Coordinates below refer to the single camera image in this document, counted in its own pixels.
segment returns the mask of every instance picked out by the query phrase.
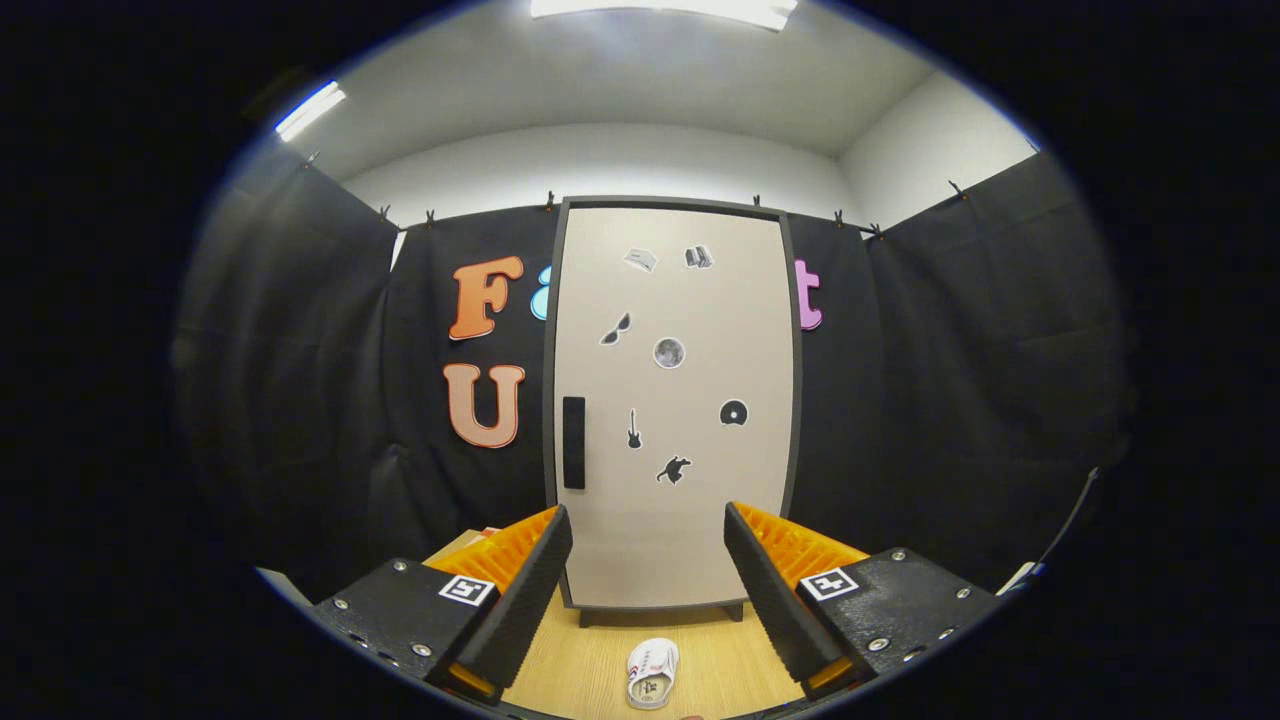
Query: black door handle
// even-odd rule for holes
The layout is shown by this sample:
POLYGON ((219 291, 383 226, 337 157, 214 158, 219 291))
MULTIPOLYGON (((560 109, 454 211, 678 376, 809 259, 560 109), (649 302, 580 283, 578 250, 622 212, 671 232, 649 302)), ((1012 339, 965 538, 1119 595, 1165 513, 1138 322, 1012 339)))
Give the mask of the black door handle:
POLYGON ((561 468, 564 468, 566 489, 586 489, 586 398, 564 396, 564 448, 561 468))

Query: white wall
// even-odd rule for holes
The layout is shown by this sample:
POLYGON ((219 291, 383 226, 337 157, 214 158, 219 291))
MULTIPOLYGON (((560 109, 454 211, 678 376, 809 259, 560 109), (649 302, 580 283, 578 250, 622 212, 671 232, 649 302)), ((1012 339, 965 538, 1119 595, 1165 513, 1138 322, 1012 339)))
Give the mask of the white wall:
POLYGON ((399 227, 538 205, 567 195, 663 195, 859 222, 831 158, 746 136, 673 126, 573 124, 444 145, 342 183, 399 227))
POLYGON ((938 70, 863 133, 840 167, 860 217, 887 228, 954 196, 947 181, 968 188, 1034 152, 1000 110, 938 70))

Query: ceiling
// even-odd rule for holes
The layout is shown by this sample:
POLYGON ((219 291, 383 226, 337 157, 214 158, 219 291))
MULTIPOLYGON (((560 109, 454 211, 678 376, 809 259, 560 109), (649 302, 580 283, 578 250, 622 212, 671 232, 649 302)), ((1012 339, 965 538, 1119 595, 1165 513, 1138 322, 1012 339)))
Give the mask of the ceiling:
POLYGON ((933 65, 801 0, 780 33, 653 10, 540 18, 493 0, 375 50, 292 141, 339 182, 468 137, 571 123, 676 124, 836 158, 933 65))

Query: black curtain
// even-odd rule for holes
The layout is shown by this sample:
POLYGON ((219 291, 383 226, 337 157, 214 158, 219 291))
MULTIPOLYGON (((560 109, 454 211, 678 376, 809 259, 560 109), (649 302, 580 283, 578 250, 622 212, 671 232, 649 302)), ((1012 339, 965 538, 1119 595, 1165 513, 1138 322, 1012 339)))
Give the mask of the black curtain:
POLYGON ((790 518, 872 552, 895 542, 879 493, 883 337, 876 282, 859 232, 835 220, 788 215, 797 260, 817 274, 809 304, 822 323, 800 334, 804 379, 800 447, 790 518))
POLYGON ((861 512, 988 589, 1038 560, 1116 460, 1123 319, 1106 246, 1043 156, 869 243, 886 471, 861 512))
MULTIPOLYGON (((1114 460, 1119 299, 1070 184, 1033 156, 865 242, 790 215, 819 277, 801 333, 790 516, 868 552, 906 544, 996 589, 1037 560, 1087 473, 1114 460)), ((308 596, 390 556, 547 505, 545 322, 530 301, 558 213, 516 208, 394 228, 284 147, 232 182, 209 220, 174 357, 198 479, 250 533, 255 562, 308 596), (453 341, 458 268, 518 258, 492 333, 453 341), (518 365, 500 448, 449 423, 445 365, 518 365)))
POLYGON ((387 443, 378 361, 396 229, 278 141, 246 158, 188 270, 178 416, 192 479, 247 559, 323 597, 380 560, 366 506, 387 443))
POLYGON ((467 528, 502 528, 547 507, 543 480, 543 337, 545 322, 530 301, 550 265, 558 211, 515 208, 408 228, 392 270, 383 338, 383 393, 394 438, 375 473, 371 512, 384 556, 426 557, 467 528), (458 268, 520 258, 524 273, 507 281, 497 327, 453 341, 458 268), (468 445, 449 423, 451 363, 475 365, 475 418, 497 421, 494 365, 525 369, 518 386, 516 439, 490 450, 468 445))

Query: orange gripper pad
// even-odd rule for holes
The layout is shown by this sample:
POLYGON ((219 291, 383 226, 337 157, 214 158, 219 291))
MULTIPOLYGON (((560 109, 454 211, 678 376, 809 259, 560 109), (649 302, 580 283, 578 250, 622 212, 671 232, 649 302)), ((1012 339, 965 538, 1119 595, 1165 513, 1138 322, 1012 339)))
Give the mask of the orange gripper pad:
POLYGON ((792 592, 801 578, 867 560, 865 552, 815 533, 804 525, 735 502, 739 515, 755 533, 773 566, 792 592))
POLYGON ((434 562, 424 562, 424 565, 454 575, 489 580, 498 585, 498 592, 506 593, 557 510, 559 510, 558 505, 548 507, 538 515, 530 515, 480 542, 468 544, 434 562))

